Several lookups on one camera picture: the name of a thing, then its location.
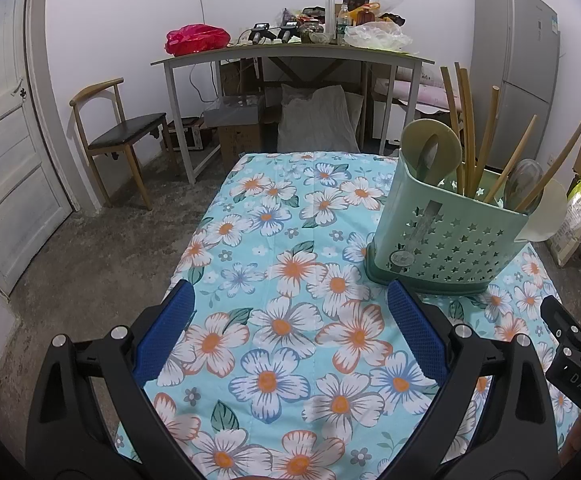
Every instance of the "bottle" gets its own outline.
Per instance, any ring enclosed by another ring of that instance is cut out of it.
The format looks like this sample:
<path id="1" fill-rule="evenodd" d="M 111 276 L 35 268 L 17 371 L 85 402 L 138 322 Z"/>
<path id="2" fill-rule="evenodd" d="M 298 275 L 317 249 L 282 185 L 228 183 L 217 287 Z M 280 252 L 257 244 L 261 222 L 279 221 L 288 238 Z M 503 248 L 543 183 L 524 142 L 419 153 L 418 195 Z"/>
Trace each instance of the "bottle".
<path id="1" fill-rule="evenodd" d="M 342 9 L 337 15 L 337 44 L 344 45 L 344 33 L 346 32 L 346 27 L 350 27 L 353 24 L 353 20 L 348 15 L 348 5 L 346 2 L 342 4 Z"/>

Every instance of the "black chair seat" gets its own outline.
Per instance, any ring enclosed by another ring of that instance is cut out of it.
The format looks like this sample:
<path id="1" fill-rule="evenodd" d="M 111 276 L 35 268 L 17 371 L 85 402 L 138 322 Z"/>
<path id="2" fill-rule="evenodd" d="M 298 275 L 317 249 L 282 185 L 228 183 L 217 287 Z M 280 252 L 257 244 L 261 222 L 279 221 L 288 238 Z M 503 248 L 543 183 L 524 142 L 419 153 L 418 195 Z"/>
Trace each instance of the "black chair seat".
<path id="1" fill-rule="evenodd" d="M 117 146 L 128 142 L 133 137 L 142 136 L 157 128 L 165 115 L 164 113 L 149 114 L 122 121 L 88 144 L 88 148 L 96 150 L 97 148 L 108 148 L 109 146 Z"/>

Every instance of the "blue gripper pad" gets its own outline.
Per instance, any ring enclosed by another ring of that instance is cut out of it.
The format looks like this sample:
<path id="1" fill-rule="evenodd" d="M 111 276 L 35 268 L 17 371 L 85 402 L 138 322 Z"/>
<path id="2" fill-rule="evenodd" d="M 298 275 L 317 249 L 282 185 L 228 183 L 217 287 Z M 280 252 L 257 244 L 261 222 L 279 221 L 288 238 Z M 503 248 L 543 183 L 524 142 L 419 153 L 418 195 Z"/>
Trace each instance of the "blue gripper pad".
<path id="1" fill-rule="evenodd" d="M 399 281 L 393 280 L 389 285 L 388 300 L 389 311 L 422 372 L 441 387 L 449 371 L 446 367 L 445 347 L 437 332 Z"/>
<path id="2" fill-rule="evenodd" d="M 194 307 L 194 288 L 189 282 L 184 282 L 137 345 L 133 377 L 140 388 L 147 381 L 157 379 L 179 336 L 186 329 Z"/>

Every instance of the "chair leg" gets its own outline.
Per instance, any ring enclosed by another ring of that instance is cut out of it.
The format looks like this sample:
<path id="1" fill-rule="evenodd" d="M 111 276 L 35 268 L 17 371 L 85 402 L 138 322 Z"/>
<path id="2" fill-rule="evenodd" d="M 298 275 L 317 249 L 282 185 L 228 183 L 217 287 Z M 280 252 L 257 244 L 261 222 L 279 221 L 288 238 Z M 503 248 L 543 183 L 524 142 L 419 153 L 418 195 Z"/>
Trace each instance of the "chair leg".
<path id="1" fill-rule="evenodd" d="M 130 166 L 130 172 L 132 173 L 133 178 L 135 179 L 135 183 L 139 188 L 139 193 L 141 197 L 144 199 L 144 204 L 146 204 L 146 208 L 151 211 L 153 206 L 150 204 L 150 199 L 148 198 L 148 192 L 144 187 L 144 183 L 141 179 L 141 174 L 139 174 L 139 168 L 135 163 L 135 156 L 133 153 L 133 148 L 129 145 L 124 146 L 124 153 L 126 153 L 126 158 L 128 159 L 128 165 Z"/>
<path id="2" fill-rule="evenodd" d="M 94 163 L 93 155 L 89 155 L 87 153 L 86 156 L 88 157 L 88 166 L 90 166 L 91 171 L 93 172 L 94 175 L 94 179 L 97 182 L 97 186 L 99 186 L 99 191 L 101 191 L 102 195 L 104 195 L 104 202 L 106 202 L 106 206 L 112 207 L 112 204 L 110 203 L 110 197 L 108 196 L 108 193 L 106 192 L 106 187 L 104 187 L 104 183 L 102 182 L 102 177 L 99 175 L 99 171 L 97 171 L 97 166 Z"/>
<path id="3" fill-rule="evenodd" d="M 177 156 L 175 155 L 173 149 L 173 142 L 171 141 L 170 134 L 168 133 L 168 123 L 166 122 L 166 118 L 162 121 L 162 136 L 164 137 L 164 145 L 166 146 L 166 150 L 168 152 L 168 158 L 170 161 L 170 165 L 173 168 L 174 174 L 179 175 L 179 166 L 177 166 Z"/>

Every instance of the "white door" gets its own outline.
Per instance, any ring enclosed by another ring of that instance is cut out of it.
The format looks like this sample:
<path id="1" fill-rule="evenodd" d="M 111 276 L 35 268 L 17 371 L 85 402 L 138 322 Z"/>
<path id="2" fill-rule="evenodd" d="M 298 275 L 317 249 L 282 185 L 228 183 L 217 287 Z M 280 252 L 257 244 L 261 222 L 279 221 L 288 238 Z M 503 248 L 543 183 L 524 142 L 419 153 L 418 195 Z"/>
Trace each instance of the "white door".
<path id="1" fill-rule="evenodd" d="M 25 0 L 0 0 L 0 289 L 9 294 L 71 213 L 29 97 Z"/>

